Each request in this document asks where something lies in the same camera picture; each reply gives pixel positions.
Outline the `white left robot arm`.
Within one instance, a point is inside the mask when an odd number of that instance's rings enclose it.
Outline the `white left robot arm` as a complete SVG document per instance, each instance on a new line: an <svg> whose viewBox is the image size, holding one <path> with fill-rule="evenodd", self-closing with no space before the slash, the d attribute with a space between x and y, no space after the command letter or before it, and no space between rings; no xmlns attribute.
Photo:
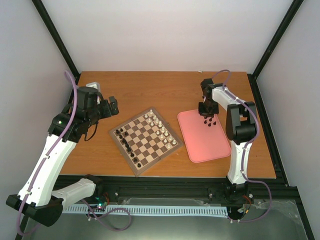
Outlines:
<svg viewBox="0 0 320 240"><path fill-rule="evenodd" d="M42 154L26 184L6 200L8 206L46 227L52 226L69 206L85 198L96 202L104 195L102 180L90 174L54 190L65 161L81 137L99 120L119 113L116 98L104 99L93 87L77 88L74 100L53 118Z"/></svg>

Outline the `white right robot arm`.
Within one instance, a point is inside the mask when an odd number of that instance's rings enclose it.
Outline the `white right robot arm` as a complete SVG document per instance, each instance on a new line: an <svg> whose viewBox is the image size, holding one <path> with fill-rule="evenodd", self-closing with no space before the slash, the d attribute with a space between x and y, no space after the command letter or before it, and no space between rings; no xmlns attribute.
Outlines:
<svg viewBox="0 0 320 240"><path fill-rule="evenodd" d="M200 86L203 101L198 104L198 113L206 123L219 113L219 107L226 110L225 133L231 144L231 160L224 198L234 203L248 191L250 148L258 132L256 105L252 101L242 101L225 85L215 84L211 78L204 79Z"/></svg>

